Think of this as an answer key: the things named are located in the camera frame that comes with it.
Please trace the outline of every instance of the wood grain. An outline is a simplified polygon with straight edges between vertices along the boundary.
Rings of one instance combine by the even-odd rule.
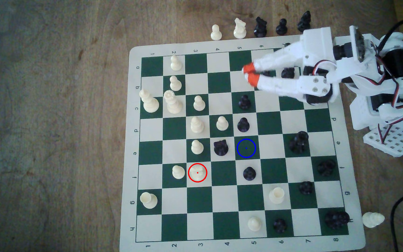
[[[138,45],[233,39],[234,18],[278,20],[289,34],[301,14],[334,36],[358,25],[377,37],[395,23],[393,3],[288,0],[0,0],[0,251],[117,251],[128,59]],[[342,88],[362,211],[381,212],[362,251],[393,251],[389,211],[403,195],[403,157],[362,142],[353,94]],[[403,203],[396,215],[403,251]]]

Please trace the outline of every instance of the white square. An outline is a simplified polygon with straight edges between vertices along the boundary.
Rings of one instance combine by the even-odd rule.
[[[237,212],[238,210],[237,186],[212,187],[213,212]]]
[[[186,139],[163,141],[163,164],[186,163]]]
[[[231,93],[214,93],[208,97],[210,115],[232,114]]]
[[[212,213],[188,213],[188,240],[214,239]]]
[[[178,60],[181,62],[182,67],[178,71],[174,71],[171,68],[171,56],[163,57],[163,75],[181,75],[186,73],[186,68],[184,67],[184,63],[186,62],[184,55],[177,55]]]
[[[317,208],[292,209],[294,236],[321,235]]]
[[[271,202],[269,197],[270,192],[277,187],[281,187],[284,190],[284,201],[280,204],[275,204]],[[292,208],[292,205],[290,204],[290,192],[288,189],[288,183],[263,184],[262,192],[264,193],[265,210],[281,210]]]
[[[163,165],[144,164],[139,166],[138,189],[161,189],[163,187]]]
[[[282,134],[259,135],[259,154],[261,159],[285,158]]]
[[[318,208],[344,206],[340,181],[315,182],[315,195]]]
[[[335,156],[332,132],[309,132],[309,150],[312,157]]]
[[[186,187],[162,189],[161,214],[187,214],[187,190]]]
[[[251,217],[257,217],[262,223],[261,229],[251,231],[248,227],[248,220]],[[241,238],[267,237],[265,211],[241,211],[239,212],[239,231]]]
[[[207,73],[191,73],[185,76],[186,94],[200,95],[208,93],[208,74]]]
[[[239,123],[242,117],[247,118],[248,123],[250,124],[250,128],[247,132],[241,132],[237,128],[237,124]],[[258,135],[257,133],[257,115],[256,113],[241,113],[241,114],[233,114],[232,115],[232,126],[234,130],[234,136],[249,136],[249,135]]]
[[[208,53],[206,60],[209,73],[229,72],[230,70],[228,52]]]
[[[304,110],[281,111],[281,125],[283,134],[307,132]]]
[[[147,90],[153,97],[163,96],[163,85],[162,76],[141,77],[141,89]]]
[[[287,157],[286,168],[289,183],[313,181],[312,160],[310,157]]]
[[[136,241],[161,241],[161,215],[138,215],[136,218]]]
[[[227,140],[228,152],[225,156],[219,156],[214,152],[214,142]],[[233,161],[236,160],[236,147],[234,146],[234,137],[215,137],[210,139],[211,143],[211,161]]]
[[[256,177],[248,181],[243,177],[243,170],[252,167],[256,171]],[[238,185],[259,185],[262,184],[262,171],[260,159],[236,160],[236,180]]]
[[[141,119],[139,125],[140,142],[163,140],[162,118]]]

